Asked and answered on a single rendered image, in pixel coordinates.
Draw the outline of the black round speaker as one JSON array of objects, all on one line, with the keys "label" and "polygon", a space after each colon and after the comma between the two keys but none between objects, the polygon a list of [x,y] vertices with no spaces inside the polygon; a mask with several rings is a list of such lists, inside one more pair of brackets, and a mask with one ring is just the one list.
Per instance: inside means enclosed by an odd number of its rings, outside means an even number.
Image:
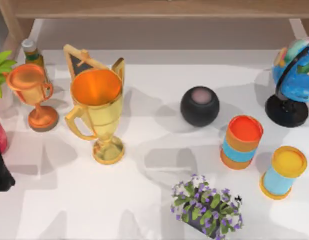
[{"label": "black round speaker", "polygon": [[186,122],[194,127],[206,127],[213,123],[220,112],[217,94],[205,86],[195,86],[182,97],[181,114]]}]

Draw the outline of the red pink object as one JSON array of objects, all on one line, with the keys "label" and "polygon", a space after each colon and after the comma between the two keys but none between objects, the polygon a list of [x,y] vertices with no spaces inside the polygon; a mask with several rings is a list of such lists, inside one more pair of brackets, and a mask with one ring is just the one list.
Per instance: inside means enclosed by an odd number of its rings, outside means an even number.
[{"label": "red pink object", "polygon": [[0,122],[0,151],[4,154],[8,149],[8,136]]}]

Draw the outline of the blue globe on black stand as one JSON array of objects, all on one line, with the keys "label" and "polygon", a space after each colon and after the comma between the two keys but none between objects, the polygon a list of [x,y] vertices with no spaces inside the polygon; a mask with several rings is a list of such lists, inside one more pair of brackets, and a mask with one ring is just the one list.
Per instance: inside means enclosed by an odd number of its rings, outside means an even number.
[{"label": "blue globe on black stand", "polygon": [[309,117],[309,38],[296,40],[278,53],[272,77],[275,93],[265,103],[267,116],[282,127],[302,126]]}]

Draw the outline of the orange and blue can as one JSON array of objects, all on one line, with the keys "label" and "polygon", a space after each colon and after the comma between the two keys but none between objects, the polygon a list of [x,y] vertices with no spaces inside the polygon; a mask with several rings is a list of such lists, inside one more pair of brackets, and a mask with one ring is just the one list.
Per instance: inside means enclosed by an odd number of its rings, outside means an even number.
[{"label": "orange and blue can", "polygon": [[235,116],[227,127],[220,157],[233,170],[246,169],[253,161],[264,134],[262,124],[252,116]]}]

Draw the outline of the green leafy plant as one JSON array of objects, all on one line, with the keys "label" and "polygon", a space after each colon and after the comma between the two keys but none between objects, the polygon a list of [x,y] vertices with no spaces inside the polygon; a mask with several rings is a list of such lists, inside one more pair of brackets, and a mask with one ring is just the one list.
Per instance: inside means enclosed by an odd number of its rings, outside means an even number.
[{"label": "green leafy plant", "polygon": [[17,63],[17,61],[9,59],[12,53],[12,50],[0,52],[0,98],[3,98],[2,85],[6,82],[5,74],[9,74]]}]

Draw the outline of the yellow and blue can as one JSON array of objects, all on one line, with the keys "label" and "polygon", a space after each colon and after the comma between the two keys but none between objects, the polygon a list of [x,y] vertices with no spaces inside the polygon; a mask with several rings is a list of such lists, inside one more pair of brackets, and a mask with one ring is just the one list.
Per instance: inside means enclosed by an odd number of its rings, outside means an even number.
[{"label": "yellow and blue can", "polygon": [[297,178],[307,169],[308,160],[299,149],[292,146],[278,148],[271,159],[270,168],[260,179],[260,189],[273,200],[286,198]]}]

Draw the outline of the framed blackboard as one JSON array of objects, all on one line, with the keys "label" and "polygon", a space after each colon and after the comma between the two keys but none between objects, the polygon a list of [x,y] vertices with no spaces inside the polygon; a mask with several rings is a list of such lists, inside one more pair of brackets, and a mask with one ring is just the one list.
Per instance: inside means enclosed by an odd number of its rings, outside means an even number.
[{"label": "framed blackboard", "polygon": [[[74,80],[80,73],[90,69],[108,69],[110,68],[100,61],[92,58],[88,50],[77,49],[70,44],[66,44],[63,48],[67,60],[68,68],[71,74],[71,79]],[[112,65],[111,70],[118,74],[122,84],[125,84],[126,62],[124,58],[119,58]]]}]

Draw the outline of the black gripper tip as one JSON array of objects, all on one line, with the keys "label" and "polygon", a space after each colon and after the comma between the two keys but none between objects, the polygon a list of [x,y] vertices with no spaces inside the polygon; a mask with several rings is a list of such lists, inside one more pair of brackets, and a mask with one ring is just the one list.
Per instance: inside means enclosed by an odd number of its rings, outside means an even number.
[{"label": "black gripper tip", "polygon": [[16,181],[7,168],[0,149],[0,192],[7,192],[15,186]]}]

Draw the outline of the purple flower plant pot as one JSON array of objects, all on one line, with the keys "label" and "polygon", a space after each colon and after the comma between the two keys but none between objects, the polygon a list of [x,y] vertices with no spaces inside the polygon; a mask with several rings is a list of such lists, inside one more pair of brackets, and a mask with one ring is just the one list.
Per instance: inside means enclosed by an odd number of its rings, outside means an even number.
[{"label": "purple flower plant pot", "polygon": [[172,188],[171,212],[182,221],[213,240],[227,240],[244,226],[240,211],[242,198],[233,198],[228,188],[212,188],[204,175],[193,174],[187,182]]}]

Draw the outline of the large gold trophy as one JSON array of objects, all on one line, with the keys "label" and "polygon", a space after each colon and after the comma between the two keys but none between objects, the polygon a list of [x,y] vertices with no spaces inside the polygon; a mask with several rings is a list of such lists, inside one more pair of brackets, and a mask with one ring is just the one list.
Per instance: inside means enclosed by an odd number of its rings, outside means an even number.
[{"label": "large gold trophy", "polygon": [[93,157],[112,165],[125,154],[125,146],[115,136],[123,112],[123,82],[109,69],[90,69],[71,83],[74,108],[65,117],[69,129],[79,138],[92,141]]}]

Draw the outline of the green bottle with grey cap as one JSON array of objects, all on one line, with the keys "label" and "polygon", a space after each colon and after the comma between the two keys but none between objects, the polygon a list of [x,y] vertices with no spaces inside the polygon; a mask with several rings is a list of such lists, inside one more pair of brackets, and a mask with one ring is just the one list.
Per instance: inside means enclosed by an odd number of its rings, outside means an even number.
[{"label": "green bottle with grey cap", "polygon": [[25,62],[27,64],[35,64],[44,69],[45,72],[45,78],[46,82],[50,83],[50,79],[48,77],[48,73],[45,66],[44,57],[39,51],[37,47],[37,43],[32,39],[25,39],[22,41],[21,46],[23,48],[23,51],[25,53],[26,60]]}]

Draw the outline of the small copper trophy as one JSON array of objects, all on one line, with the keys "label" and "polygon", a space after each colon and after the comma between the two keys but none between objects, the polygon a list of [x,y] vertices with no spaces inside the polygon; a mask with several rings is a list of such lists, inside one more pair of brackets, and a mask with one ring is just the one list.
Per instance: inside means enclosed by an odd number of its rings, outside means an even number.
[{"label": "small copper trophy", "polygon": [[52,130],[59,122],[58,112],[51,106],[41,106],[54,94],[54,86],[47,82],[46,72],[39,65],[26,63],[10,73],[4,72],[6,83],[21,102],[33,106],[28,115],[29,126],[36,132]]}]

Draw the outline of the wooden shelf unit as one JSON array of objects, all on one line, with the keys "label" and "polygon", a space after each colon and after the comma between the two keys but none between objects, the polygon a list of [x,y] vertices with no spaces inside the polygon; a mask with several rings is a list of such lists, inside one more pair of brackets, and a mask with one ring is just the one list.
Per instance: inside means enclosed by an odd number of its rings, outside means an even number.
[{"label": "wooden shelf unit", "polygon": [[273,34],[299,19],[309,36],[309,0],[0,0],[8,28],[3,48],[19,53],[35,38],[41,50],[71,44],[89,50],[206,48],[203,40],[227,32],[238,38],[263,27]]}]

